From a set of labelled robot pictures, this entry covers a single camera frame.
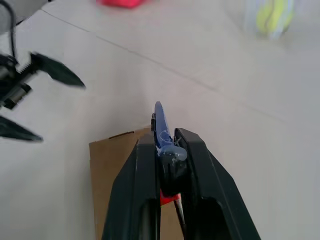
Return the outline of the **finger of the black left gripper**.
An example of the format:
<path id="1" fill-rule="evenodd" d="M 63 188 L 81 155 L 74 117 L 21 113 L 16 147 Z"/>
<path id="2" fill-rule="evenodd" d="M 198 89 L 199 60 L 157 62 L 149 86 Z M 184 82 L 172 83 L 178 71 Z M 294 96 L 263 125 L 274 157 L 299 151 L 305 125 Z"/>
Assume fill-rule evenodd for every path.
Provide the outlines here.
<path id="1" fill-rule="evenodd" d="M 81 79 L 60 61 L 40 53 L 31 53 L 30 57 L 35 69 L 47 73 L 53 80 L 67 86 L 86 87 Z"/>
<path id="2" fill-rule="evenodd" d="M 2 116 L 0 116 L 0 138 L 26 142 L 43 141 L 41 136 Z"/>

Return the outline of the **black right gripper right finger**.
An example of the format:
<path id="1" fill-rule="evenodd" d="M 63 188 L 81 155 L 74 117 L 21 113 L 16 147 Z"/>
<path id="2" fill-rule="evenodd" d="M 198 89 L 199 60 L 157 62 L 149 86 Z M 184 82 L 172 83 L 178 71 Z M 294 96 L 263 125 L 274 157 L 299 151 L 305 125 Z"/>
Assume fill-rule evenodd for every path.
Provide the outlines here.
<path id="1" fill-rule="evenodd" d="M 185 240 L 261 240 L 232 176 L 201 137 L 176 128 L 187 151 L 186 182 L 181 189 Z"/>

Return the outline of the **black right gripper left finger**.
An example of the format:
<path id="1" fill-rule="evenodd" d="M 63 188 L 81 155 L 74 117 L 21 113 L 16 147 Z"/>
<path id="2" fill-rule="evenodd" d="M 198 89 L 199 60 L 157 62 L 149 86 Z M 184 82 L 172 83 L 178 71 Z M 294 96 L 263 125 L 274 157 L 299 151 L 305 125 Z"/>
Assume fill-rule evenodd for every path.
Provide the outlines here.
<path id="1" fill-rule="evenodd" d="M 154 134 L 135 143 L 116 176 L 101 240 L 160 240 L 160 183 Z"/>

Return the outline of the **brown cardboard box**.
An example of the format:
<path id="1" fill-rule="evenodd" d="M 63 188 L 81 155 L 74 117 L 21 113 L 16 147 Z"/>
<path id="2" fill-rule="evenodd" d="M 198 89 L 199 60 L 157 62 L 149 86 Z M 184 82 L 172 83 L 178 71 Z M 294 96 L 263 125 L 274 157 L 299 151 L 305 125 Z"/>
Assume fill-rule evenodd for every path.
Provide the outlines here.
<path id="1" fill-rule="evenodd" d="M 94 208 L 95 240 L 101 240 L 113 182 L 145 126 L 89 144 L 90 175 Z M 161 206 L 160 240 L 184 240 L 174 202 Z"/>

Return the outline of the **blue pen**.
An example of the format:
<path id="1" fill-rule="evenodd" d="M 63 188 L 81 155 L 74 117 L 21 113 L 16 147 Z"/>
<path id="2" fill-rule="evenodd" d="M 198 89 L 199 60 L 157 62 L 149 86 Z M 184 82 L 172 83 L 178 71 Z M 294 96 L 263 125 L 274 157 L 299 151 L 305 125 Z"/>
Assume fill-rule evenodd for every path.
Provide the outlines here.
<path id="1" fill-rule="evenodd" d="M 187 151 L 179 145 L 179 141 L 171 137 L 163 106 L 157 101 L 151 118 L 151 130 L 155 137 L 157 161 L 159 166 L 160 189 L 165 196 L 181 194 L 180 188 L 187 174 Z M 183 236 L 186 235 L 186 223 L 182 198 L 174 201 L 177 218 Z"/>

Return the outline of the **red tape strip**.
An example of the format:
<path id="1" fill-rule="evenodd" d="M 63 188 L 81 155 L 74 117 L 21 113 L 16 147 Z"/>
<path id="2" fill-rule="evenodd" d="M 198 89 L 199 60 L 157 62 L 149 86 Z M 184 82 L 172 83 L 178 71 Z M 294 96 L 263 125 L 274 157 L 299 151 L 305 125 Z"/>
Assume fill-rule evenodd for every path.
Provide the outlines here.
<path id="1" fill-rule="evenodd" d="M 173 196 L 165 196 L 162 192 L 162 190 L 160 189 L 160 205 L 164 206 L 166 204 L 169 204 L 171 202 L 177 201 L 181 198 L 181 194 L 175 194 Z"/>

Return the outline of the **red fabric bag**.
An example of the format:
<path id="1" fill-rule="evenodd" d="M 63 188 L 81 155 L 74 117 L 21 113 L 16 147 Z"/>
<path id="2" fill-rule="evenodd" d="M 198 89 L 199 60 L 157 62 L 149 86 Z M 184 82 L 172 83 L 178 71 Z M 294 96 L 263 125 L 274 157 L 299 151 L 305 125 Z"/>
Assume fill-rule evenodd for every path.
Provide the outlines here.
<path id="1" fill-rule="evenodd" d="M 133 9 L 136 8 L 148 0 L 96 0 L 96 2 L 103 6 Z"/>

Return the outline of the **yellow tennis ball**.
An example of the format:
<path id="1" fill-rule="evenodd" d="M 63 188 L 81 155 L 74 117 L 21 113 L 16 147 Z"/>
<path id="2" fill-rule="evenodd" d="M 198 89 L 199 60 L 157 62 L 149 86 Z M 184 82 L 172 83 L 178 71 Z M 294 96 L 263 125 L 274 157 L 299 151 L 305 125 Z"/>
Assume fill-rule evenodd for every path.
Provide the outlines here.
<path id="1" fill-rule="evenodd" d="M 295 0 L 266 0 L 256 14 L 256 29 L 270 39 L 284 34 L 294 16 Z"/>

